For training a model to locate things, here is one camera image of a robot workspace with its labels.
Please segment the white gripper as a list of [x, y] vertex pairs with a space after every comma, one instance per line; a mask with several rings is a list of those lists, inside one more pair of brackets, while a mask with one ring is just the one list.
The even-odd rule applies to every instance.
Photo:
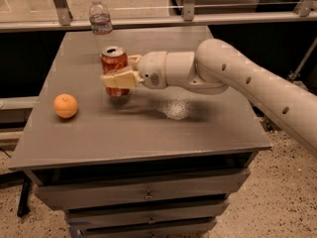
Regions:
[[110, 70], [100, 76], [109, 88], [131, 89], [140, 83], [149, 89], [167, 88], [164, 69], [167, 52], [150, 52], [128, 56], [128, 65], [118, 70]]

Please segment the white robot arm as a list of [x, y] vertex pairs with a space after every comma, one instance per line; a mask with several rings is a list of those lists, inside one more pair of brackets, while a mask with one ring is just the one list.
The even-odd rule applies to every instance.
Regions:
[[129, 56], [124, 67], [102, 74], [101, 80], [109, 88], [178, 86], [202, 94], [220, 94], [232, 87], [317, 155], [317, 96], [257, 65], [224, 41], [208, 39], [194, 52]]

